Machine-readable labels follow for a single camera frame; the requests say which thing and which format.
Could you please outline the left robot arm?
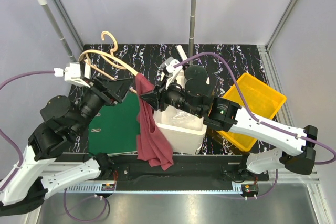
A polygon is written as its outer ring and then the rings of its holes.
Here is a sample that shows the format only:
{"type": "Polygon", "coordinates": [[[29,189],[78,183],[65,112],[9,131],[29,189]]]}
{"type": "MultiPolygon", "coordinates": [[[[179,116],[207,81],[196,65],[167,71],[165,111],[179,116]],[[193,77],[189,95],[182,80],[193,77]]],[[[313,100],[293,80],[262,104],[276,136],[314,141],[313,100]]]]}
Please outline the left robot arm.
{"type": "Polygon", "coordinates": [[[29,137],[12,173],[1,181],[1,216],[27,214],[72,185],[90,179],[107,180],[113,175],[107,153],[97,153],[63,172],[42,175],[76,137],[83,135],[101,108],[122,103],[133,84],[132,78],[112,81],[95,77],[83,81],[86,88],[79,102],[57,95],[41,109],[43,123],[29,137]]]}

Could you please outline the beige wooden clothes hanger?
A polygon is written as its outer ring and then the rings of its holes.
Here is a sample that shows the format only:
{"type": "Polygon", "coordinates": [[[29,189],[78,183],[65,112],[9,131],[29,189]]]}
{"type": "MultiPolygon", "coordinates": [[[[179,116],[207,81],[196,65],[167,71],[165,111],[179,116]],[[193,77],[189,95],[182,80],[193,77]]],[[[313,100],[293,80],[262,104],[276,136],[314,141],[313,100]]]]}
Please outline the beige wooden clothes hanger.
{"type": "Polygon", "coordinates": [[[99,51],[96,49],[88,49],[85,50],[84,52],[82,52],[78,58],[79,62],[84,62],[85,64],[87,64],[90,68],[96,70],[97,72],[99,72],[100,74],[102,74],[103,76],[107,77],[108,79],[114,81],[116,80],[116,78],[112,77],[111,75],[107,74],[106,72],[104,72],[102,69],[98,68],[98,66],[94,65],[89,57],[89,54],[98,54],[100,55],[105,62],[107,62],[109,65],[120,69],[120,70],[127,70],[129,73],[131,73],[133,76],[137,76],[138,72],[133,69],[131,66],[129,66],[128,64],[126,64],[124,61],[122,61],[121,59],[117,58],[114,53],[117,52],[118,50],[118,43],[117,40],[115,39],[115,37],[113,36],[112,33],[110,33],[109,31],[103,31],[101,33],[101,40],[105,41],[105,37],[109,37],[112,42],[113,42],[113,47],[110,49],[110,52],[103,52],[103,51],[99,51]]]}

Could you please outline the maroon tank top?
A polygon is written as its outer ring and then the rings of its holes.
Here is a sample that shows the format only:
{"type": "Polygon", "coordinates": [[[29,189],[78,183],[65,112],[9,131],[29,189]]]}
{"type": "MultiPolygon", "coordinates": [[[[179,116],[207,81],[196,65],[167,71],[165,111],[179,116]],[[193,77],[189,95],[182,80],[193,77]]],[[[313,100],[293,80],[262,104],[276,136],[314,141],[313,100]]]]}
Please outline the maroon tank top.
{"type": "Polygon", "coordinates": [[[140,73],[135,77],[135,84],[139,102],[137,121],[140,125],[140,133],[136,137],[138,160],[167,170],[174,165],[173,149],[155,123],[153,108],[140,98],[140,95],[151,92],[154,85],[140,73]]]}

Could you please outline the dark green mug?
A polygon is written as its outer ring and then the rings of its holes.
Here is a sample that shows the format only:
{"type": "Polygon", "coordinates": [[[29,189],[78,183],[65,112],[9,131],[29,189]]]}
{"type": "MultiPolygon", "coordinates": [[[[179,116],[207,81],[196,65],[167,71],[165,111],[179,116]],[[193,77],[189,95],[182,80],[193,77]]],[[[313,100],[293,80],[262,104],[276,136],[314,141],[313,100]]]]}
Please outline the dark green mug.
{"type": "Polygon", "coordinates": [[[207,81],[208,73],[206,69],[199,65],[190,65],[184,71],[184,77],[186,80],[199,80],[199,81],[207,81]]]}

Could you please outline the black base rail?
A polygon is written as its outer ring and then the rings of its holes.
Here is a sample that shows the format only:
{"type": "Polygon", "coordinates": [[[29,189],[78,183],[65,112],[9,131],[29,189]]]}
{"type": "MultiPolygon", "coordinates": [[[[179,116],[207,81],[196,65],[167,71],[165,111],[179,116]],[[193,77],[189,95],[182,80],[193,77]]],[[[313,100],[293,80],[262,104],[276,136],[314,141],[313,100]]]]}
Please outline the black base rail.
{"type": "Polygon", "coordinates": [[[106,184],[116,179],[116,193],[121,194],[239,194],[244,182],[269,181],[267,172],[253,174],[245,170],[246,157],[241,155],[174,155],[173,166],[163,170],[151,167],[135,154],[66,153],[48,170],[63,171],[91,158],[107,168],[94,181],[106,184]]]}

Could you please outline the aluminium frame post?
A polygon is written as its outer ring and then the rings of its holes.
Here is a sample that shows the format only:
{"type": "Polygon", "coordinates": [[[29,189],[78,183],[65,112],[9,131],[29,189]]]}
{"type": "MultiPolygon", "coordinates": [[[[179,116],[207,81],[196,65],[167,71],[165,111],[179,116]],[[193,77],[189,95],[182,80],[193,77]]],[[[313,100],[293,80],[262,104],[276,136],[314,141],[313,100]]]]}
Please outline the aluminium frame post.
{"type": "Polygon", "coordinates": [[[267,51],[269,51],[275,40],[277,39],[278,35],[280,34],[280,32],[282,31],[286,21],[288,20],[288,18],[290,17],[294,7],[296,6],[298,0],[290,0],[285,11],[283,12],[277,26],[275,27],[275,30],[272,32],[268,42],[265,44],[265,48],[267,51]]]}

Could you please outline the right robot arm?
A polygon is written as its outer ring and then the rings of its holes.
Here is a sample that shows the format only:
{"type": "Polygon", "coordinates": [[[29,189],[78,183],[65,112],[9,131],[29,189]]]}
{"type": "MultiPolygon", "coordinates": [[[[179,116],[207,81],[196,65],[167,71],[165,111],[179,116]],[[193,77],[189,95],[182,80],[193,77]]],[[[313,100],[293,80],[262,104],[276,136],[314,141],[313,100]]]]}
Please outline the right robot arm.
{"type": "Polygon", "coordinates": [[[239,176],[244,180],[280,168],[300,175],[312,173],[316,151],[305,137],[316,138],[315,127],[294,128],[254,115],[246,106],[216,97],[214,87],[207,83],[206,77],[189,78],[183,86],[177,81],[169,83],[164,77],[152,91],[140,98],[156,111],[172,106],[201,118],[212,130],[248,135],[273,145],[273,150],[246,154],[244,163],[238,167],[239,176]]]}

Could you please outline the green binder folder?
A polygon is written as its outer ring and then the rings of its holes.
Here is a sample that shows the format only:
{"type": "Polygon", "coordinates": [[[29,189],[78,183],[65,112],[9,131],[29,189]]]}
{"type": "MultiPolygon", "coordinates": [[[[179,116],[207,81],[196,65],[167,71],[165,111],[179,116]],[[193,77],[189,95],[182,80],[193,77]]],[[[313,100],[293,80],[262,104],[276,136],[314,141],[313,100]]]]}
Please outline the green binder folder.
{"type": "Polygon", "coordinates": [[[136,152],[136,139],[140,134],[138,114],[138,97],[133,92],[130,92],[121,104],[103,106],[89,124],[89,152],[94,154],[136,152]]]}

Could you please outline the white styrofoam box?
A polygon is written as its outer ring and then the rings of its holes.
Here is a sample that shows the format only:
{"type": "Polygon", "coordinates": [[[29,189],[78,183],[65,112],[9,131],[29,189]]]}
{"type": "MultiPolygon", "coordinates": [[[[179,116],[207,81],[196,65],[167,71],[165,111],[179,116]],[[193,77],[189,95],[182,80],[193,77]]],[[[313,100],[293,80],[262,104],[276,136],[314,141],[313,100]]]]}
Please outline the white styrofoam box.
{"type": "Polygon", "coordinates": [[[206,82],[186,80],[184,70],[176,81],[184,89],[185,105],[182,109],[169,105],[164,111],[155,110],[154,120],[174,152],[197,154],[207,129],[203,121],[213,98],[213,87],[208,78],[206,82]]]}

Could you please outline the yellow plastic bin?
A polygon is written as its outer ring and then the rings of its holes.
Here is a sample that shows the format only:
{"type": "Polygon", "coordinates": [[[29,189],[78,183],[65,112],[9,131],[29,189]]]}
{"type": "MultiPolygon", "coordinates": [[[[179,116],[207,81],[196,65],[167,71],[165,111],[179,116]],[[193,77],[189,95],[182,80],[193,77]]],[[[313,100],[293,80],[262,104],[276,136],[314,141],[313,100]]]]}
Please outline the yellow plastic bin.
{"type": "MultiPolygon", "coordinates": [[[[242,74],[237,83],[250,110],[270,120],[276,116],[287,99],[285,95],[249,73],[242,74]]],[[[219,131],[219,135],[243,152],[250,151],[257,142],[256,138],[238,133],[219,131]]]]}

